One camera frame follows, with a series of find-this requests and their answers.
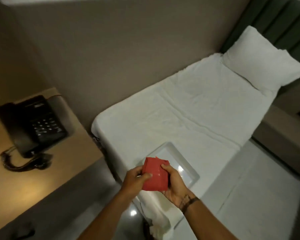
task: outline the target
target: forearm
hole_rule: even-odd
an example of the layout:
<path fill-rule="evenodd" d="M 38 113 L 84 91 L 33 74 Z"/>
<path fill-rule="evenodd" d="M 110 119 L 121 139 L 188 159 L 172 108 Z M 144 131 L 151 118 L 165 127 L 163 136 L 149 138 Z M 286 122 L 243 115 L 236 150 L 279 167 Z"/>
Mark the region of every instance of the forearm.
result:
<path fill-rule="evenodd" d="M 121 192 L 116 194 L 78 240 L 111 240 L 121 214 L 128 208 L 130 202 L 130 199 Z"/>
<path fill-rule="evenodd" d="M 198 240 L 238 240 L 202 203 L 192 203 L 184 213 Z"/>

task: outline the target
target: finger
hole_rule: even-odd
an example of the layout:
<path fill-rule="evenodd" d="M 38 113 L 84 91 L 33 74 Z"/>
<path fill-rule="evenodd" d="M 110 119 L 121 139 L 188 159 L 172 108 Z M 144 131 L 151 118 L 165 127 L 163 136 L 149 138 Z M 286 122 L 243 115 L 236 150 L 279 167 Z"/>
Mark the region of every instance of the finger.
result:
<path fill-rule="evenodd" d="M 170 165 L 164 165 L 164 164 L 161 164 L 161 167 L 167 171 L 168 173 L 172 174 L 174 171 L 176 171 L 172 166 Z"/>
<path fill-rule="evenodd" d="M 135 177 L 141 174 L 141 172 L 142 172 L 142 166 L 137 166 L 133 169 L 130 169 L 130 173 Z"/>
<path fill-rule="evenodd" d="M 139 177 L 139 180 L 142 181 L 143 183 L 148 180 L 149 178 L 152 177 L 152 174 L 151 173 L 145 173 L 145 174 L 142 174 L 140 177 Z"/>

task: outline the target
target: person's left arm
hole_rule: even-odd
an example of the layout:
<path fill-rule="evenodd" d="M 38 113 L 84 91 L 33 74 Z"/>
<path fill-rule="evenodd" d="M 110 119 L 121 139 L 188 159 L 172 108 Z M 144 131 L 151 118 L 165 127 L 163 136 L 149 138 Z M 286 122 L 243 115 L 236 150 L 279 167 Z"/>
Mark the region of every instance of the person's left arm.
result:
<path fill-rule="evenodd" d="M 115 234 L 121 214 L 128 208 L 132 200 L 139 194 L 143 183 L 152 177 L 145 173 L 139 176 L 142 166 L 129 170 L 124 178 L 120 191 L 108 203 L 78 240 L 111 240 Z"/>

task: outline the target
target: black handle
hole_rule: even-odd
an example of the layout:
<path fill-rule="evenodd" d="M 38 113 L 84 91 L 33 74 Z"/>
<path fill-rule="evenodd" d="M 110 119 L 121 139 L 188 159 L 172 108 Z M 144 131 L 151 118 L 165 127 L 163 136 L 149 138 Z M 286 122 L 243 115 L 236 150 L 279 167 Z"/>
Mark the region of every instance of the black handle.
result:
<path fill-rule="evenodd" d="M 34 236 L 35 233 L 36 233 L 36 230 L 31 229 L 30 232 L 27 235 L 24 235 L 24 236 L 16 237 L 16 234 L 13 234 L 11 236 L 11 240 L 23 240 L 23 239 L 27 239 L 27 238 L 30 238 L 30 237 Z"/>

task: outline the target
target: red cloth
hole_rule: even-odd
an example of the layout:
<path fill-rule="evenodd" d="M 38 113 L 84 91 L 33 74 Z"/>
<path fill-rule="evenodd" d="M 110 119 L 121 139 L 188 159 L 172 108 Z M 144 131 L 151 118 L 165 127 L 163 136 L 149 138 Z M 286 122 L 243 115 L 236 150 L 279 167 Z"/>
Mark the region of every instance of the red cloth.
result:
<path fill-rule="evenodd" d="M 170 165 L 169 161 L 158 157 L 146 157 L 142 167 L 142 174 L 152 173 L 152 177 L 144 182 L 142 189 L 145 191 L 168 190 L 168 173 L 161 164 Z"/>

